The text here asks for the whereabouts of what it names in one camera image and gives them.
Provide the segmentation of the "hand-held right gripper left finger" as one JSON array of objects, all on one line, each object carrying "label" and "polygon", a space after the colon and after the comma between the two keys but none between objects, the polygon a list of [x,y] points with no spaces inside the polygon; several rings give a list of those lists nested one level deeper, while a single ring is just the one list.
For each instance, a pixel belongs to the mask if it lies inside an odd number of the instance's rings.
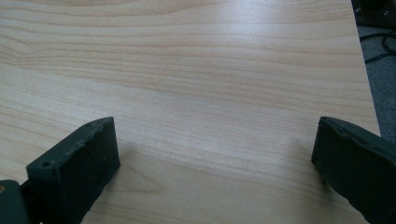
[{"label": "hand-held right gripper left finger", "polygon": [[79,224],[120,167],[114,119],[88,122],[27,165],[43,224]]}]

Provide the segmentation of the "dark equipment base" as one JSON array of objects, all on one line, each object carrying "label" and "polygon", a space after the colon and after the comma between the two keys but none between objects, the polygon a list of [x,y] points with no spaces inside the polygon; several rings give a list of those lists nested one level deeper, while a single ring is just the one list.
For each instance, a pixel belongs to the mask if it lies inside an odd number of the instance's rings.
[{"label": "dark equipment base", "polygon": [[396,0],[351,0],[356,23],[396,29]]}]

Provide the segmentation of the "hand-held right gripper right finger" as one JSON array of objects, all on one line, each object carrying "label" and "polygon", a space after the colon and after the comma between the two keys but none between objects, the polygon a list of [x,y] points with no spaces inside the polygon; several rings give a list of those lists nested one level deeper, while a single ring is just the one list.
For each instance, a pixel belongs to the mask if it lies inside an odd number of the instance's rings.
[{"label": "hand-held right gripper right finger", "polygon": [[353,123],[322,117],[311,161],[370,224],[396,224],[396,144]]}]

